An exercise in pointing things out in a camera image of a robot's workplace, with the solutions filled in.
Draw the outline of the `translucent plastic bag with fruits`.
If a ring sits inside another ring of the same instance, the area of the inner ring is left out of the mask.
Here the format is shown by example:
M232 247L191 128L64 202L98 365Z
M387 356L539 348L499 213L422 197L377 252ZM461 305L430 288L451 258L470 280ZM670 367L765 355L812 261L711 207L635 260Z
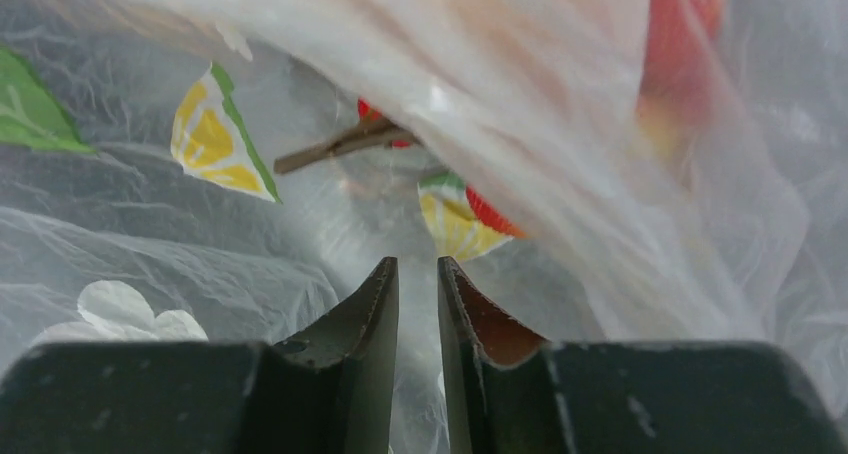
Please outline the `translucent plastic bag with fruits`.
M420 144L274 173L358 98ZM386 257L386 453L454 453L442 257L550 341L773 345L847 440L847 0L1 0L1 381L276 344Z

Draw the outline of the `red yellow fruit bunch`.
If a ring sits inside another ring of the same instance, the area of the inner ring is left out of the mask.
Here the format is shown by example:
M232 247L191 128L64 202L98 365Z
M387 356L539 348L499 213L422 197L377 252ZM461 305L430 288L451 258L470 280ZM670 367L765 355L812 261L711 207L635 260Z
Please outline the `red yellow fruit bunch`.
M357 111L359 120L353 127L322 143L276 158L272 166L274 173L287 174L332 157L382 145L389 149L403 149L420 144L415 134L385 117L363 98L357 99ZM475 218L484 226L510 237L525 237L521 229L470 185L465 187L465 198Z

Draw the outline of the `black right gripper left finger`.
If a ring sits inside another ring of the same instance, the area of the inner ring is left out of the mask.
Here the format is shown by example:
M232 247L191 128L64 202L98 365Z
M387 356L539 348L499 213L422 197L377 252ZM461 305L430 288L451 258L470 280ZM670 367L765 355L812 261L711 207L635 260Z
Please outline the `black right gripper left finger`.
M276 344L53 343L1 381L5 453L386 453L398 263Z

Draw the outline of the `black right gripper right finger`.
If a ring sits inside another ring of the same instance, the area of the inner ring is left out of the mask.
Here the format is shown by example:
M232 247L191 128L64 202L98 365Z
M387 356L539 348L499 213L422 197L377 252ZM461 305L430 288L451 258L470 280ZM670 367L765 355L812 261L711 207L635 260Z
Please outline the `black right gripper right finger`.
M437 264L454 453L843 453L799 364L759 342L554 342Z

